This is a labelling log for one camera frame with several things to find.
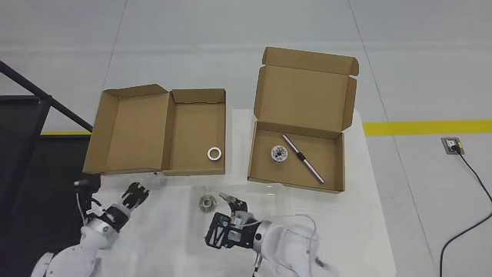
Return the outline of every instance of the floor outlet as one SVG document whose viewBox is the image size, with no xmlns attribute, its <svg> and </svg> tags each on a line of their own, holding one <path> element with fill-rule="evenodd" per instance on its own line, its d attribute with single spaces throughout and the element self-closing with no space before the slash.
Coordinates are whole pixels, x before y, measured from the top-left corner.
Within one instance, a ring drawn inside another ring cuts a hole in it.
<svg viewBox="0 0 492 277">
<path fill-rule="evenodd" d="M 463 146 L 460 142 L 459 138 L 455 137 L 448 137 L 448 138 L 441 138 L 440 139 L 443 142 L 444 150 L 446 151 L 446 154 L 448 155 L 458 155 L 458 152 L 452 149 L 453 145 L 458 145 L 461 150 L 461 154 L 464 154 Z"/>
</svg>

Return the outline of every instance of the gray floor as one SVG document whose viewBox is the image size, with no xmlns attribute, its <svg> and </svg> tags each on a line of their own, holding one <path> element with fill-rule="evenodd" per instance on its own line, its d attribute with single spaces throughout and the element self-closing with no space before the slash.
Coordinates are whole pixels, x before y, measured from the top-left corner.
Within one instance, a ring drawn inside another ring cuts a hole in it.
<svg viewBox="0 0 492 277">
<path fill-rule="evenodd" d="M 222 87 L 252 108 L 265 46 L 355 56 L 365 122 L 492 118 L 491 0 L 0 0 L 0 59 L 93 122 L 101 90 Z M 19 91 L 5 77 L 0 93 Z M 80 129 L 50 113 L 45 130 Z M 461 138 L 492 186 L 490 135 Z M 437 276 L 441 246 L 488 214 L 441 135 L 367 139 L 400 277 Z M 492 223 L 445 276 L 492 272 Z"/>
</svg>

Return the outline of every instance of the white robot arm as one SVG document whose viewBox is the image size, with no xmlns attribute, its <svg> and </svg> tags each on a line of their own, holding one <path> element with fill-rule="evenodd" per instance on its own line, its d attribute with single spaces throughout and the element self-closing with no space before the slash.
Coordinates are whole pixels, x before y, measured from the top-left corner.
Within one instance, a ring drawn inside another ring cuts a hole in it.
<svg viewBox="0 0 492 277">
<path fill-rule="evenodd" d="M 319 243 L 315 229 L 303 225 L 287 227 L 269 220 L 257 221 L 246 202 L 220 194 L 231 207 L 231 217 L 216 212 L 205 243 L 210 247 L 240 246 L 257 253 L 253 276 L 265 258 L 279 270 L 297 277 L 338 277 L 341 273 L 317 258 Z"/>
<path fill-rule="evenodd" d="M 57 255 L 46 252 L 36 264 L 31 277 L 94 277 L 98 274 L 99 249 L 110 249 L 120 230 L 130 219 L 131 211 L 148 197 L 140 183 L 132 183 L 120 201 L 81 228 L 80 244 L 68 247 Z"/>
</svg>

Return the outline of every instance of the yellow stripe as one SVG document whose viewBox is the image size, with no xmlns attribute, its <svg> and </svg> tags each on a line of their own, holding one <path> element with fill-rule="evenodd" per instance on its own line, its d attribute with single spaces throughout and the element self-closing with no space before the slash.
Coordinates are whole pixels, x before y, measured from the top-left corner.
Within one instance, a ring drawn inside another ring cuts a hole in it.
<svg viewBox="0 0 492 277">
<path fill-rule="evenodd" d="M 366 136 L 480 134 L 492 132 L 492 120 L 368 122 L 364 131 Z"/>
<path fill-rule="evenodd" d="M 59 135 L 90 135 L 89 131 L 81 132 L 42 132 L 41 136 L 59 136 Z"/>
</svg>

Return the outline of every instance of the open cardboard box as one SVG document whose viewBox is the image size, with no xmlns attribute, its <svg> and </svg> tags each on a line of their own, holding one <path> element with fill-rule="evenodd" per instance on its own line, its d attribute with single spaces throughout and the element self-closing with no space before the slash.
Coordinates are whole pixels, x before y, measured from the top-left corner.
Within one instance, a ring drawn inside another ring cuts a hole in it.
<svg viewBox="0 0 492 277">
<path fill-rule="evenodd" d="M 258 76 L 248 179 L 301 189 L 345 190 L 344 133 L 352 124 L 359 74 L 356 58 L 266 48 Z M 286 134 L 319 175 L 321 184 L 282 138 Z M 283 145 L 288 158 L 271 160 Z"/>
<path fill-rule="evenodd" d="M 222 151 L 219 160 L 208 158 L 211 147 Z M 225 90 L 104 90 L 83 171 L 224 174 Z"/>
</svg>

